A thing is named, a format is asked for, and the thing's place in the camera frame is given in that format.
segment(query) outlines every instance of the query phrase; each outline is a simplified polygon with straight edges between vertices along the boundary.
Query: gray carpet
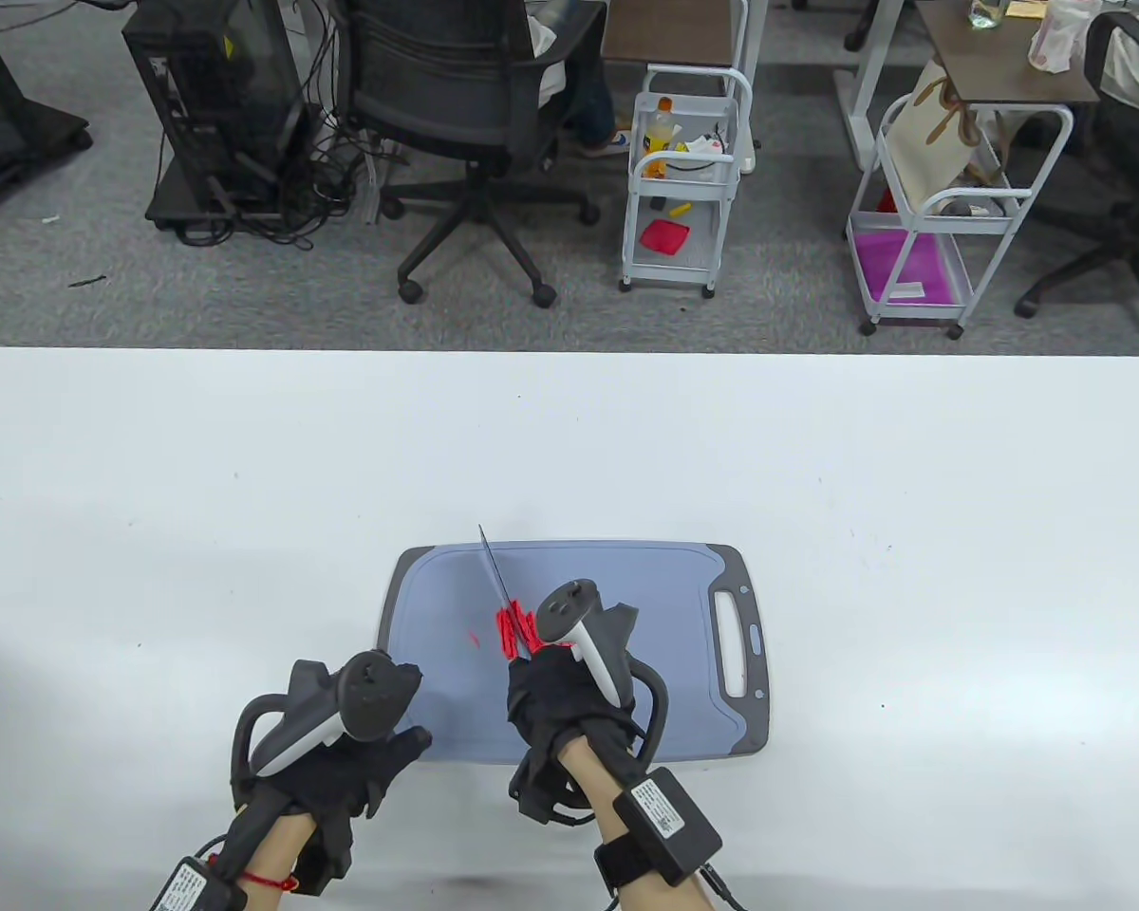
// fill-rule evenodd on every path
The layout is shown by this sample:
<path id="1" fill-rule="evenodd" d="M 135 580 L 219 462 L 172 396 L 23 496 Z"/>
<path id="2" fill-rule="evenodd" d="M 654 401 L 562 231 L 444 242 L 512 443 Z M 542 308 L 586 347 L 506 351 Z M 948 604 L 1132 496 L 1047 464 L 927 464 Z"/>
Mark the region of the gray carpet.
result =
<path id="1" fill-rule="evenodd" d="M 248 237 L 208 251 L 180 246 L 144 221 L 161 126 L 120 35 L 126 14 L 80 6 L 9 31 L 0 48 L 23 91 L 91 121 L 96 147 L 0 204 L 0 345 L 1139 355 L 1139 295 L 1124 270 L 1074 286 L 1080 306 L 1043 307 L 1033 321 L 1011 314 L 1039 273 L 1080 251 L 1039 224 L 1022 230 L 959 343 L 921 326 L 860 337 L 841 240 L 859 174 L 829 74 L 854 65 L 839 40 L 855 13 L 830 3 L 769 14 L 753 114 L 764 148 L 740 187 L 716 298 L 653 288 L 618 295 L 624 166 L 565 155 L 552 180 L 585 183 L 604 220 L 587 229 L 573 213 L 516 215 L 560 290 L 549 312 L 532 306 L 521 270 L 477 225 L 458 231 L 416 276 L 425 303 L 402 304 L 396 264 L 431 223 L 418 213 L 375 227 L 331 222 L 309 253 Z M 0 26 L 50 9 L 0 8 Z M 883 106 L 912 85 L 925 57 L 918 23 L 904 22 Z M 633 73 L 614 73 L 617 96 L 633 83 Z M 423 161 L 413 171 L 451 169 Z M 1065 166 L 1051 198 L 1093 204 L 1087 186 Z M 96 285 L 67 287 L 100 274 Z"/>

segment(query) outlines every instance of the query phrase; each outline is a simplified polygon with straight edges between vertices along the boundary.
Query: rolling cart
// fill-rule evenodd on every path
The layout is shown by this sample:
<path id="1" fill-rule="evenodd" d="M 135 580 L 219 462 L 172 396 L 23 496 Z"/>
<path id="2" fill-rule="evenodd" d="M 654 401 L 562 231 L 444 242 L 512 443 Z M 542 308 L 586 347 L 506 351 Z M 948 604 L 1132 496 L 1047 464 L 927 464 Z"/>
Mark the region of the rolling cart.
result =
<path id="1" fill-rule="evenodd" d="M 983 292 L 988 289 L 1000 261 L 1008 252 L 1022 221 L 1048 174 L 1055 167 L 1059 153 L 1068 142 L 1074 120 L 1066 105 L 1042 104 L 994 104 L 970 105 L 973 110 L 992 109 L 1002 112 L 1052 113 L 1059 117 L 1059 136 L 1050 148 L 1042 169 L 1029 187 L 1014 187 L 1000 169 L 988 136 L 981 130 L 982 140 L 974 149 L 973 163 L 984 174 L 999 174 L 990 187 L 948 187 L 920 204 L 920 211 L 911 208 L 903 182 L 895 170 L 894 157 L 886 146 L 894 118 L 910 100 L 904 95 L 891 105 L 882 118 L 882 125 L 874 137 L 874 161 L 865 169 L 857 199 L 852 202 L 847 215 L 844 237 L 847 240 L 852 263 L 857 268 L 857 285 L 860 286 L 865 303 L 866 320 L 861 322 L 861 335 L 872 335 L 882 320 L 933 320 L 951 321 L 948 337 L 961 338 Z M 861 204 L 869 190 L 874 173 L 885 174 L 894 200 L 894 213 L 865 212 Z M 991 215 L 943 215 L 948 204 L 959 200 L 992 200 L 1002 213 Z M 959 238 L 969 235 L 999 237 L 999 244 L 988 268 L 982 271 L 977 285 L 972 285 L 966 262 L 961 256 Z"/>
<path id="2" fill-rule="evenodd" d="M 693 77 L 721 79 L 726 95 L 672 95 L 649 91 L 661 73 Z M 679 133 L 674 143 L 687 143 L 700 136 L 716 136 L 721 153 L 664 149 L 645 155 L 645 136 L 658 108 L 659 99 L 670 99 Z M 739 130 L 751 117 L 751 82 L 738 69 L 713 66 L 649 65 L 634 105 L 633 146 L 629 151 L 629 203 L 624 214 L 624 248 L 621 290 L 633 287 L 633 279 L 657 282 L 683 282 L 700 286 L 700 294 L 712 298 L 721 269 L 721 248 L 726 243 L 730 205 L 738 194 L 738 156 L 735 143 Z M 648 178 L 647 169 L 665 162 L 665 178 Z M 664 208 L 653 200 L 664 199 Z M 644 230 L 670 210 L 690 203 L 686 215 L 674 219 L 690 233 L 674 256 L 638 246 Z"/>

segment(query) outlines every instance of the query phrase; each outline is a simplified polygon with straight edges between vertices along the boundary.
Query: knife blade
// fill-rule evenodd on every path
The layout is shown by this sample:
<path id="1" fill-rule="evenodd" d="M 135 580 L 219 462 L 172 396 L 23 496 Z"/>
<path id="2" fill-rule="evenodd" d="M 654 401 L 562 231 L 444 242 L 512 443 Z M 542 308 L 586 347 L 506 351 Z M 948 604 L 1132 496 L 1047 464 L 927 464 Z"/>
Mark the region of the knife blade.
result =
<path id="1" fill-rule="evenodd" d="M 517 638 L 518 642 L 521 642 L 523 651 L 526 651 L 526 655 L 531 657 L 532 653 L 530 649 L 527 649 L 527 643 L 523 641 L 522 637 L 522 631 L 523 629 L 525 629 L 525 626 L 523 626 L 523 616 L 518 612 L 518 601 L 511 599 L 509 591 L 506 590 L 506 582 L 503 581 L 503 577 L 501 577 L 501 569 L 498 568 L 498 561 L 494 559 L 493 548 L 490 547 L 490 539 L 486 537 L 486 530 L 477 525 L 477 531 L 478 533 L 481 533 L 481 547 L 484 549 L 484 551 L 486 551 L 487 558 L 490 558 L 490 566 L 492 568 L 492 576 L 494 577 L 494 584 L 497 584 L 498 594 L 501 596 L 501 602 L 503 602 L 501 604 L 501 607 L 503 607 L 503 610 L 509 614 L 509 618 L 511 618 L 511 621 L 514 622 L 516 633 L 521 633 L 518 634 Z"/>

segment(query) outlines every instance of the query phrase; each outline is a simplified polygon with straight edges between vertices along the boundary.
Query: gray cutting board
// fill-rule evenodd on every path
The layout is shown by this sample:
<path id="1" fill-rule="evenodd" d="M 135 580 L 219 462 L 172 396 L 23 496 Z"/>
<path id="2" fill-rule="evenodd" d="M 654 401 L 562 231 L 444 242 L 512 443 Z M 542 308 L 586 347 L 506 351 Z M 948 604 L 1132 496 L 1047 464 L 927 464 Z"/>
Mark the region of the gray cutting board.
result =
<path id="1" fill-rule="evenodd" d="M 768 742 L 770 703 L 763 629 L 747 567 L 720 543 L 628 541 L 497 542 L 506 589 L 527 612 L 562 582 L 590 578 L 604 607 L 640 615 L 629 650 L 666 681 L 670 705 L 661 762 L 754 754 Z M 746 691 L 727 693 L 713 608 L 732 596 L 743 630 Z M 417 664 L 421 689 L 404 723 L 434 734 L 425 758 L 517 763 L 523 741 L 506 721 L 506 659 L 495 615 L 501 602 L 481 543 L 412 548 L 393 572 L 378 647 Z M 636 717 L 649 698 L 640 682 Z"/>

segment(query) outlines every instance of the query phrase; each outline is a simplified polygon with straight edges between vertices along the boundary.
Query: wooden desk top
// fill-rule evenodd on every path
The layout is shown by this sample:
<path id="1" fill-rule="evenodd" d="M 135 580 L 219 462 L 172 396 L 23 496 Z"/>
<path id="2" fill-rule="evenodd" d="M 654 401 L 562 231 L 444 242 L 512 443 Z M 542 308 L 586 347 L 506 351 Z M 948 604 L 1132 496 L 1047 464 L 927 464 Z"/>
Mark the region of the wooden desk top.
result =
<path id="1" fill-rule="evenodd" d="M 604 60 L 732 66 L 730 0 L 612 0 Z"/>
<path id="2" fill-rule="evenodd" d="M 978 31 L 967 19 L 969 0 L 926 0 L 917 5 L 936 56 L 957 96 L 973 105 L 1081 105 L 1096 102 L 1080 59 L 1067 73 L 1043 73 L 1029 61 L 1038 19 L 1006 18 Z"/>

